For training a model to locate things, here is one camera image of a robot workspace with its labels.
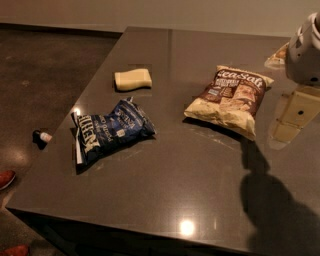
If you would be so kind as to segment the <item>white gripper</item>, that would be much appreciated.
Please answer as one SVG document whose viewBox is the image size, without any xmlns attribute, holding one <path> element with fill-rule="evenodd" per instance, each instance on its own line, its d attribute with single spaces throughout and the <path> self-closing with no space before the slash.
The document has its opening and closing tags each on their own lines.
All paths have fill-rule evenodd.
<svg viewBox="0 0 320 256">
<path fill-rule="evenodd" d="M 291 142 L 320 113 L 320 13 L 311 14 L 290 39 L 286 75 L 299 85 L 287 98 L 272 138 Z"/>
</svg>

